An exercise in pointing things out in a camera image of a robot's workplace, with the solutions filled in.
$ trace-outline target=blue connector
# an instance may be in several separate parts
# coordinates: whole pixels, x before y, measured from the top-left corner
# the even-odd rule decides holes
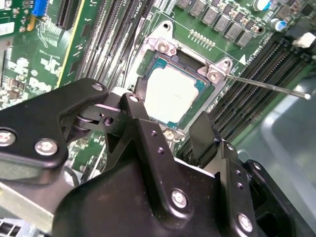
[[[35,0],[32,14],[34,16],[44,16],[48,0]]]

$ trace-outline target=metal rod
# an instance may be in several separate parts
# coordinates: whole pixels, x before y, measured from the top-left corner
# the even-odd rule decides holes
[[[235,77],[235,76],[232,76],[232,75],[226,75],[226,77],[229,78],[229,79],[241,81],[241,82],[244,82],[244,83],[260,86],[260,87],[263,87],[263,88],[266,88],[266,89],[269,89],[269,90],[274,90],[274,91],[282,92],[282,93],[285,93],[285,94],[288,94],[288,95],[293,95],[293,96],[296,96],[296,97],[304,98],[306,100],[310,100],[311,97],[312,97],[310,94],[307,94],[307,93],[303,93],[303,92],[295,91],[295,90],[289,90],[289,89],[285,89],[285,88],[278,87],[278,86],[275,86],[275,85],[270,85],[270,84],[266,84],[266,83],[263,83],[263,82],[255,81],[255,80]]]

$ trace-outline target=white connector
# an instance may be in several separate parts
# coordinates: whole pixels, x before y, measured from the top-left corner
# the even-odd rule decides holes
[[[299,37],[297,40],[293,41],[293,45],[299,48],[309,48],[315,39],[316,36],[308,32],[303,34],[303,36]]]

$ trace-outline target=motherboard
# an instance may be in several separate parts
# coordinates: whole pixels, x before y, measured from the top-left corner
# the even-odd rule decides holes
[[[142,98],[187,162],[201,111],[236,143],[283,98],[226,75],[294,88],[315,69],[313,0],[1,0],[0,14],[1,109],[93,78]],[[93,132],[67,166],[85,181],[106,159]]]

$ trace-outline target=capacitor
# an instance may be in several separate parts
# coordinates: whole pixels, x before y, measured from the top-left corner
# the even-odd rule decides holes
[[[271,20],[270,26],[272,29],[274,29],[278,32],[281,32],[286,28],[287,24],[285,21],[281,21],[281,20],[275,18],[275,19]]]
[[[252,7],[255,11],[265,11],[271,6],[271,0],[254,0]]]

